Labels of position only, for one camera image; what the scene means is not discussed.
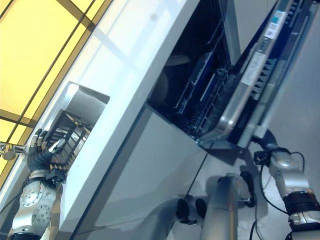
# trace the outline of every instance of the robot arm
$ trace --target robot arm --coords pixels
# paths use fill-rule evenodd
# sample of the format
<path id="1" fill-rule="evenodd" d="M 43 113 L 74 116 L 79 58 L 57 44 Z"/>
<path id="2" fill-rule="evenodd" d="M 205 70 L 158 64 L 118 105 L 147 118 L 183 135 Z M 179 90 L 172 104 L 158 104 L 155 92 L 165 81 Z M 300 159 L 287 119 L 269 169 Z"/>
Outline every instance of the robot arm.
<path id="1" fill-rule="evenodd" d="M 267 131 L 263 139 L 256 139 L 263 151 L 255 153 L 257 164 L 269 167 L 279 194 L 289 215 L 293 240 L 320 239 L 320 204 L 310 188 L 305 174 L 291 153 L 278 146 L 274 135 Z"/>
<path id="2" fill-rule="evenodd" d="M 32 137 L 27 166 L 29 179 L 24 183 L 19 210 L 14 216 L 9 240 L 39 240 L 51 222 L 57 185 L 66 180 L 61 169 L 51 169 L 54 154 L 65 144 L 62 138 L 45 150 L 47 131 L 39 129 Z"/>

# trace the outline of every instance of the window pane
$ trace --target window pane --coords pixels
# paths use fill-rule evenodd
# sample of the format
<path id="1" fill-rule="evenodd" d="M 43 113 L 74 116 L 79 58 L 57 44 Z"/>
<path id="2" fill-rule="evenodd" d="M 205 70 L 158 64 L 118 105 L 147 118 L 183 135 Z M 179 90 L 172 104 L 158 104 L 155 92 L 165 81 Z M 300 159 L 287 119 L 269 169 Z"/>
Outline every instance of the window pane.
<path id="1" fill-rule="evenodd" d="M 80 10 L 81 12 L 85 12 L 92 2 L 92 0 L 71 0 Z"/>
<path id="2" fill-rule="evenodd" d="M 21 114 L 77 22 L 56 0 L 12 4 L 0 21 L 0 109 Z"/>
<path id="3" fill-rule="evenodd" d="M 18 142 L 19 142 L 20 138 L 22 137 L 22 135 L 24 134 L 26 128 L 27 128 L 26 126 L 18 125 L 18 127 L 14 131 L 12 137 L 10 138 L 9 143 L 18 144 Z"/>
<path id="4" fill-rule="evenodd" d="M 105 0 L 95 0 L 93 5 L 90 7 L 89 11 L 87 12 L 86 16 L 92 20 L 96 15 L 96 13 L 98 12 L 101 5 L 104 3 L 104 1 Z"/>
<path id="5" fill-rule="evenodd" d="M 10 0 L 0 0 L 0 14 L 3 12 L 3 10 L 5 10 L 9 2 Z"/>
<path id="6" fill-rule="evenodd" d="M 60 55 L 60 57 L 58 58 L 58 60 L 54 64 L 54 67 L 50 71 L 49 75 L 46 77 L 46 79 L 45 79 L 44 83 L 42 84 L 40 90 L 38 91 L 38 93 L 36 94 L 35 98 L 31 102 L 29 108 L 27 109 L 26 113 L 24 114 L 24 117 L 29 118 L 29 119 L 33 118 L 33 115 L 36 112 L 39 104 L 44 99 L 46 93 L 48 92 L 48 90 L 49 90 L 49 88 L 51 86 L 51 84 L 56 79 L 59 71 L 61 70 L 61 68 L 63 67 L 65 62 L 67 61 L 69 55 L 71 54 L 71 52 L 75 48 L 77 42 L 79 41 L 79 39 L 81 38 L 81 36 L 85 32 L 85 30 L 86 30 L 86 28 L 82 24 L 80 24 L 77 27 L 77 29 L 74 32 L 72 38 L 70 39 L 70 41 L 68 42 L 68 44 L 64 48 L 62 54 Z"/>
<path id="7" fill-rule="evenodd" d="M 0 142 L 7 141 L 14 126 L 13 122 L 0 119 Z"/>

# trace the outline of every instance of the wire rack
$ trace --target wire rack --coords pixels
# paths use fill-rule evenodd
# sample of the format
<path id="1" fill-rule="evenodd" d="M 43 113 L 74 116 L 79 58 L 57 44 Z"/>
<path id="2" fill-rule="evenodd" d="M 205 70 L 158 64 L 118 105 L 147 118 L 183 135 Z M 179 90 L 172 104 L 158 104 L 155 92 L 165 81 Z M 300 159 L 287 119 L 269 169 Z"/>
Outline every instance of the wire rack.
<path id="1" fill-rule="evenodd" d="M 53 156 L 50 168 L 67 172 L 85 144 L 91 130 L 92 126 L 85 123 L 80 117 L 67 111 L 61 111 L 46 140 L 48 146 L 61 138 L 65 139 L 66 144 L 61 151 Z"/>

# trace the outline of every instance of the white sticker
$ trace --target white sticker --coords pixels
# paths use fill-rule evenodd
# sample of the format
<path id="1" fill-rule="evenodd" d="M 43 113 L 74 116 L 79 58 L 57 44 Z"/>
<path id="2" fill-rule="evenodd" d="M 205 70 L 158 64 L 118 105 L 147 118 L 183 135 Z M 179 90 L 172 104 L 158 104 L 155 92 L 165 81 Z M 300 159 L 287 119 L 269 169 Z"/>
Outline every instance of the white sticker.
<path id="1" fill-rule="evenodd" d="M 278 32 L 280 32 L 281 26 L 284 23 L 285 19 L 286 12 L 277 10 L 272 17 L 264 36 L 269 39 L 274 39 L 277 36 Z"/>
<path id="2" fill-rule="evenodd" d="M 260 70 L 263 68 L 267 56 L 260 52 L 255 52 L 251 61 L 246 68 L 242 78 L 241 83 L 247 84 L 249 86 L 253 85 L 260 75 Z"/>

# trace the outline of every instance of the dishwasher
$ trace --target dishwasher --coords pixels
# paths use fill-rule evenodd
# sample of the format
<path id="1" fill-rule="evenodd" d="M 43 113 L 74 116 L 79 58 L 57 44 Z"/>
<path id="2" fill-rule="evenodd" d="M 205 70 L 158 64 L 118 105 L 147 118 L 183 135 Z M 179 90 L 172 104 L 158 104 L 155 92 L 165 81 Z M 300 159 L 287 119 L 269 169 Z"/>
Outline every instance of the dishwasher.
<path id="1" fill-rule="evenodd" d="M 199 2 L 147 100 L 204 148 L 217 142 L 247 148 L 253 136 L 264 136 L 319 10 L 315 1 L 279 0 L 240 55 L 233 7 Z"/>

